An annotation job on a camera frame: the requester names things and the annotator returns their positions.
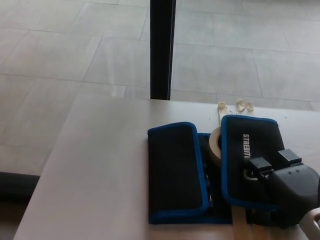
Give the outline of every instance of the gray floor tile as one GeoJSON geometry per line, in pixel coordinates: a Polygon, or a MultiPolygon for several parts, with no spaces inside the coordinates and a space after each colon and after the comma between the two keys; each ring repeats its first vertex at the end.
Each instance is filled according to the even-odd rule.
{"type": "Polygon", "coordinates": [[[215,14],[216,46],[289,51],[282,29],[274,18],[215,14]]]}
{"type": "MultiPolygon", "coordinates": [[[[175,9],[180,9],[182,0],[176,0],[175,9]]],[[[119,5],[150,7],[150,0],[119,0],[119,5]]]]}
{"type": "Polygon", "coordinates": [[[0,23],[6,18],[19,0],[0,0],[0,23]]]}
{"type": "Polygon", "coordinates": [[[147,87],[150,83],[149,46],[149,41],[103,38],[84,80],[147,87]]]}
{"type": "Polygon", "coordinates": [[[264,97],[320,102],[320,55],[253,52],[264,97]]]}
{"type": "Polygon", "coordinates": [[[141,40],[150,40],[150,9],[148,10],[148,13],[146,15],[146,19],[143,25],[143,30],[141,34],[141,40]]]}
{"type": "Polygon", "coordinates": [[[26,35],[26,30],[0,28],[0,65],[26,35]]]}
{"type": "Polygon", "coordinates": [[[242,5],[246,15],[308,20],[308,15],[296,0],[243,0],[242,5]]]}
{"type": "Polygon", "coordinates": [[[127,86],[124,94],[125,99],[150,99],[149,87],[127,86]]]}
{"type": "Polygon", "coordinates": [[[95,4],[118,4],[119,0],[64,0],[64,1],[95,3],[95,4]]]}
{"type": "Polygon", "coordinates": [[[14,239],[27,206],[27,204],[0,202],[1,240],[14,239]]]}
{"type": "Polygon", "coordinates": [[[172,89],[261,96],[250,49],[177,44],[172,89]]]}
{"type": "Polygon", "coordinates": [[[311,102],[312,109],[320,112],[320,102],[311,102]]]}
{"type": "Polygon", "coordinates": [[[241,0],[182,0],[181,10],[221,14],[243,14],[241,0]]]}
{"type": "Polygon", "coordinates": [[[0,134],[15,115],[34,82],[35,79],[28,76],[0,74],[0,134]]]}
{"type": "Polygon", "coordinates": [[[312,110],[309,101],[296,101],[286,99],[275,99],[253,96],[235,96],[235,95],[217,95],[218,102],[226,102],[229,105],[236,105],[238,99],[243,99],[246,102],[253,101],[254,107],[275,108],[275,109],[293,109],[293,110],[312,110]]]}
{"type": "Polygon", "coordinates": [[[171,91],[171,100],[180,102],[195,102],[195,103],[217,103],[217,94],[203,93],[194,91],[171,91]]]}
{"type": "Polygon", "coordinates": [[[292,52],[320,54],[320,22],[279,20],[292,52]]]}
{"type": "Polygon", "coordinates": [[[318,0],[301,0],[301,5],[307,13],[310,20],[320,21],[320,1],[318,0]]]}
{"type": "Polygon", "coordinates": [[[77,81],[38,79],[7,124],[0,143],[50,150],[81,84],[77,81]]]}
{"type": "Polygon", "coordinates": [[[83,3],[63,0],[20,1],[5,18],[6,28],[67,32],[83,3]]]}
{"type": "Polygon", "coordinates": [[[84,82],[80,93],[123,97],[126,86],[84,82]]]}
{"type": "Polygon", "coordinates": [[[41,148],[0,144],[0,171],[39,176],[48,154],[41,148]]]}
{"type": "MultiPolygon", "coordinates": [[[[174,42],[213,46],[214,16],[208,12],[177,10],[175,15],[174,42]]],[[[142,40],[150,40],[150,12],[145,20],[142,40]]]]}
{"type": "Polygon", "coordinates": [[[146,7],[86,3],[70,32],[140,39],[146,16],[146,7]]]}
{"type": "Polygon", "coordinates": [[[81,81],[101,37],[30,31],[0,73],[81,81]]]}
{"type": "Polygon", "coordinates": [[[150,0],[119,0],[118,4],[137,7],[149,7],[150,0]]]}

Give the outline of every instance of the black pouch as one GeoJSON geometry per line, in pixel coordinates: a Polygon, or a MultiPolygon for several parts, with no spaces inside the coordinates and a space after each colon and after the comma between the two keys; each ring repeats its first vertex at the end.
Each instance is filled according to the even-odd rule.
{"type": "Polygon", "coordinates": [[[224,199],[247,209],[278,209],[259,181],[244,172],[245,158],[263,157],[277,170],[278,151],[284,149],[278,123],[268,118],[226,115],[221,120],[221,180],[224,199]]]}
{"type": "Polygon", "coordinates": [[[148,131],[150,224],[232,223],[208,147],[209,134],[190,122],[148,131]]]}

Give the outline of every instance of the tape roll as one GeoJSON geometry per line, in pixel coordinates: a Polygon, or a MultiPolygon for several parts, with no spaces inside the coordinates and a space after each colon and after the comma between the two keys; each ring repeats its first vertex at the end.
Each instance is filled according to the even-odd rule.
{"type": "Polygon", "coordinates": [[[221,167],[221,150],[218,143],[220,136],[221,128],[218,127],[213,130],[209,138],[210,158],[218,167],[221,167]]]}

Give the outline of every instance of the black pole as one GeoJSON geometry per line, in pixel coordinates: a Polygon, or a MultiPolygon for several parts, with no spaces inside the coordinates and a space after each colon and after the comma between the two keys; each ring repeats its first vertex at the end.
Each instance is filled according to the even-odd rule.
{"type": "Polygon", "coordinates": [[[170,100],[176,0],[150,0],[150,98],[170,100]]]}

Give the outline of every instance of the table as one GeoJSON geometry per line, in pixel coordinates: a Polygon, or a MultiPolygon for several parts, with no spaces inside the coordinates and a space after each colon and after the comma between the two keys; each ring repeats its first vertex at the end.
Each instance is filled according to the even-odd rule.
{"type": "MultiPolygon", "coordinates": [[[[286,148],[320,172],[320,112],[256,107],[278,121],[286,148]]],[[[231,225],[147,223],[147,130],[189,121],[219,125],[216,104],[80,94],[61,130],[15,240],[232,240],[231,225]]],[[[297,229],[252,227],[252,239],[303,240],[297,229]]]]}

